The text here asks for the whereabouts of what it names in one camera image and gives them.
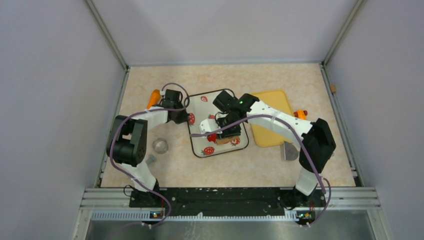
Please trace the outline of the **wooden double-ended rolling pin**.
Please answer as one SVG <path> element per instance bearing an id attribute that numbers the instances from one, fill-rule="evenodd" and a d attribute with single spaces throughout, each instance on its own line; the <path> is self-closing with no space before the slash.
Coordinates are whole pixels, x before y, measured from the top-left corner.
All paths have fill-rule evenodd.
<path id="1" fill-rule="evenodd" d="M 216 139 L 215 143 L 218 146 L 221 145 L 226 145 L 226 144 L 230 144 L 231 146 L 237 146 L 238 144 L 240 144 L 241 139 L 239 136 L 234 136 L 234 137 L 227 137 L 227 138 L 222 138 L 222 139 Z"/>

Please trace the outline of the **strawberry print white tray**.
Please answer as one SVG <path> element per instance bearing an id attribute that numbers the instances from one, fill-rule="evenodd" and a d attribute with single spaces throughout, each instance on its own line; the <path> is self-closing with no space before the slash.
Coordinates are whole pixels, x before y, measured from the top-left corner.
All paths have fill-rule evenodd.
<path id="1" fill-rule="evenodd" d="M 189 114 L 188 131 L 190 134 L 200 134 L 199 123 L 205 119 L 215 119 L 215 114 L 221 112 L 213 104 L 213 100 L 221 93 L 222 90 L 209 91 L 191 95 L 190 103 L 187 107 Z M 214 155 L 225 154 L 229 152 L 245 149 L 249 145 L 249 137 L 243 123 L 241 123 L 240 144 L 232 146 L 229 143 L 217 145 L 209 142 L 207 137 L 191 137 L 191 147 L 193 154 L 198 158 L 206 158 Z"/>

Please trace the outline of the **metal ring cutter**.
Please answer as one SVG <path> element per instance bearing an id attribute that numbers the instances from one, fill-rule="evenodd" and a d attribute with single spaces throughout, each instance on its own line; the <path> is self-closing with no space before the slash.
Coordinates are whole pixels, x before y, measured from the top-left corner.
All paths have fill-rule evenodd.
<path id="1" fill-rule="evenodd" d="M 157 138 L 152 142 L 152 149 L 159 155 L 165 154 L 169 150 L 168 141 L 164 138 Z"/>

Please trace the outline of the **red dough disc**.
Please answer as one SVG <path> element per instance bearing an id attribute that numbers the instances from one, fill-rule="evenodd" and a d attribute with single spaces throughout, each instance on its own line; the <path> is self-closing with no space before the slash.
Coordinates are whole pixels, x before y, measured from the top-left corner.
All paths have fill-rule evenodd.
<path id="1" fill-rule="evenodd" d="M 209 142 L 212 142 L 212 143 L 214 143 L 214 144 L 217 144 L 218 135 L 217 135 L 216 133 L 213 133 L 213 134 L 208 135 L 208 136 L 206 137 L 206 139 L 207 139 Z"/>

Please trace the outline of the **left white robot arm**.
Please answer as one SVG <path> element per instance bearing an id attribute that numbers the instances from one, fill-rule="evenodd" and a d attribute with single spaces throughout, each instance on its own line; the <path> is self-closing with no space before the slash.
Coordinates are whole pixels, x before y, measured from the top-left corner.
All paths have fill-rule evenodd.
<path id="1" fill-rule="evenodd" d="M 158 181 L 145 161 L 148 131 L 169 122 L 187 122 L 189 105 L 186 90 L 155 89 L 145 110 L 129 116 L 118 115 L 113 121 L 106 145 L 109 162 L 133 182 L 137 191 L 142 192 L 141 200 L 149 207 L 160 202 L 161 194 L 154 189 Z"/>

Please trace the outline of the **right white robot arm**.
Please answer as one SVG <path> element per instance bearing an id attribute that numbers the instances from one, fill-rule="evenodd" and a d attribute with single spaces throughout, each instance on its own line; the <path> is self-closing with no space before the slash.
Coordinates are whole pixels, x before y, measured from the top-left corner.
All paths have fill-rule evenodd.
<path id="1" fill-rule="evenodd" d="M 241 132 L 241 123 L 246 122 L 266 128 L 300 149 L 301 170 L 293 200 L 299 206 L 307 206 L 314 198 L 316 187 L 324 186 L 321 173 L 336 149 L 327 121 L 321 118 L 309 121 L 283 113 L 248 93 L 237 98 L 223 90 L 212 103 L 224 116 L 209 123 L 206 133 L 216 134 L 218 139 L 235 137 Z"/>

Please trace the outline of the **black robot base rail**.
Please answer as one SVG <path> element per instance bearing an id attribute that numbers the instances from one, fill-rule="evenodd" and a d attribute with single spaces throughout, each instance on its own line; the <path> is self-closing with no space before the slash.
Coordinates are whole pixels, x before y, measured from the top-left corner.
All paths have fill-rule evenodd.
<path id="1" fill-rule="evenodd" d="M 306 196 L 293 187 L 155 188 L 156 194 L 136 189 L 129 195 L 131 208 L 171 210 L 172 217 L 282 216 L 289 210 L 325 206 L 321 190 Z"/>

